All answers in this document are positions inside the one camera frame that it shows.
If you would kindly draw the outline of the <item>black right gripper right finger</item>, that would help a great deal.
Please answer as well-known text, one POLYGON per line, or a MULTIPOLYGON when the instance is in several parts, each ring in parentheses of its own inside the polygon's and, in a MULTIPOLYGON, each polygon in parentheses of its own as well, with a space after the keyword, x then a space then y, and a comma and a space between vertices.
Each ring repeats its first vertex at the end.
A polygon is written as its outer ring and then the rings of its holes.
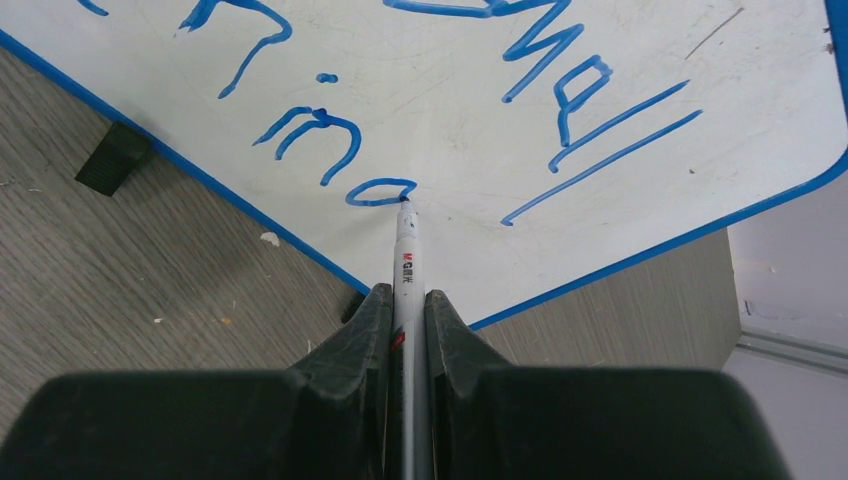
POLYGON ((446 294, 424 306, 441 479, 786 479, 757 407, 713 370, 510 363, 446 294))

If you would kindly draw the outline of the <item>blue framed whiteboard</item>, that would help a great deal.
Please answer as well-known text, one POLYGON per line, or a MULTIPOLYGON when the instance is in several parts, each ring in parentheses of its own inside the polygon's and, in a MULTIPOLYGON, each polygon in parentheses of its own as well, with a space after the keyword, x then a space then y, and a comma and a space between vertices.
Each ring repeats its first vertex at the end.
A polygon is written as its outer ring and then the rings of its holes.
POLYGON ((354 288, 497 322, 847 167, 843 1, 5 1, 1 44, 354 288))

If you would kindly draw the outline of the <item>white marker pen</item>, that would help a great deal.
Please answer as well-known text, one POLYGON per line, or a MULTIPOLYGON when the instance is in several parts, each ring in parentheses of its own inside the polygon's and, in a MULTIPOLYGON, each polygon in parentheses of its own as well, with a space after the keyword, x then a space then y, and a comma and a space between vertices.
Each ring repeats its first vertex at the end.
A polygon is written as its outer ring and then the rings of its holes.
POLYGON ((390 342, 390 429, 387 477, 432 479, 429 360, 424 315, 425 282, 417 212, 399 198, 393 265, 393 322, 390 342))

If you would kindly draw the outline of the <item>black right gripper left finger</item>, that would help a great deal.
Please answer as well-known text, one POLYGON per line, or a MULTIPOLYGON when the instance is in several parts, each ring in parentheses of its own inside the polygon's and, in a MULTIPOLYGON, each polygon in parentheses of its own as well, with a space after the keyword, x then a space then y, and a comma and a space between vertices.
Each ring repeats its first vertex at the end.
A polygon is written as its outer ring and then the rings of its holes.
POLYGON ((380 479, 392 289, 283 370, 90 371, 47 381, 5 479, 380 479))

